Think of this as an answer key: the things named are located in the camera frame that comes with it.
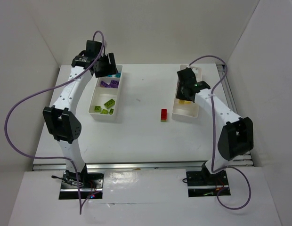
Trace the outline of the small lime green lego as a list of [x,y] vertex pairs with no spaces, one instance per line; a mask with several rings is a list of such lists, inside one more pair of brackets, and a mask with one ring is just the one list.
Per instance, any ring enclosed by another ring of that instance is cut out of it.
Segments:
[[101,112],[101,109],[102,109],[101,106],[95,106],[94,107],[94,112],[97,112],[97,113]]

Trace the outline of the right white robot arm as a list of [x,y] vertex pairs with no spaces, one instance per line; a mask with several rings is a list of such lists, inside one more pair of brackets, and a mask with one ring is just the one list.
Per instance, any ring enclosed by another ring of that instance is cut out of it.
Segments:
[[212,116],[212,157],[202,165],[201,175],[205,181],[214,180],[230,161],[254,148],[253,122],[230,110],[205,81],[197,81],[192,68],[180,70],[177,75],[176,98],[192,101]]

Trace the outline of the red tall lego brick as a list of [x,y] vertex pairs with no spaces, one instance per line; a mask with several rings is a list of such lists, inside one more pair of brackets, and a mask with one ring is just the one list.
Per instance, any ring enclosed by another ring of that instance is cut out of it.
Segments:
[[161,120],[167,120],[167,110],[161,109]]

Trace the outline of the yellow long lego plate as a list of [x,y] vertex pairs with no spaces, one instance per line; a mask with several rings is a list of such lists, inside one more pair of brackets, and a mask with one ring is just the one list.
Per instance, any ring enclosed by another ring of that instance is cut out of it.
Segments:
[[187,104],[191,104],[192,102],[191,101],[186,101],[186,100],[179,100],[178,103],[180,105],[187,105]]

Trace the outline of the purple rounded lego block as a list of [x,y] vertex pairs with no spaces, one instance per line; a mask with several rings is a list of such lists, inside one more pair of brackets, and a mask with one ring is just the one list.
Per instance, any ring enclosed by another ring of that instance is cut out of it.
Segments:
[[110,88],[111,86],[109,84],[107,84],[106,82],[101,81],[100,82],[100,87],[102,87],[102,88]]

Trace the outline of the lime curved lego brick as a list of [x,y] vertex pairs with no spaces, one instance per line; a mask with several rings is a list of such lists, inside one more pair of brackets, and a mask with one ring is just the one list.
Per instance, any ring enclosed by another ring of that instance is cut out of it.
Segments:
[[101,114],[108,114],[108,110],[103,109],[103,110],[101,111]]

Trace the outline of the purple lego plate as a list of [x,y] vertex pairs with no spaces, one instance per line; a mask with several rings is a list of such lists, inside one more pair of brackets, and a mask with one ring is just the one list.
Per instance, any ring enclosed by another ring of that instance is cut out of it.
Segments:
[[112,88],[118,88],[118,86],[119,86],[119,81],[117,81],[117,80],[111,80],[111,82],[110,82],[110,86],[111,86]]

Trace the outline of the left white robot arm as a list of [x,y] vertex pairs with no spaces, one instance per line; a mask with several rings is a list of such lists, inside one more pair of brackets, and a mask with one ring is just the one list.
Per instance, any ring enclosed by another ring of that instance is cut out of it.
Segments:
[[105,77],[117,72],[114,54],[104,55],[104,48],[104,43],[88,40],[86,49],[72,61],[68,84],[53,105],[43,109],[49,134],[58,142],[66,158],[66,178],[78,179],[83,184],[87,181],[87,166],[81,156],[78,141],[82,126],[75,114],[91,78]]

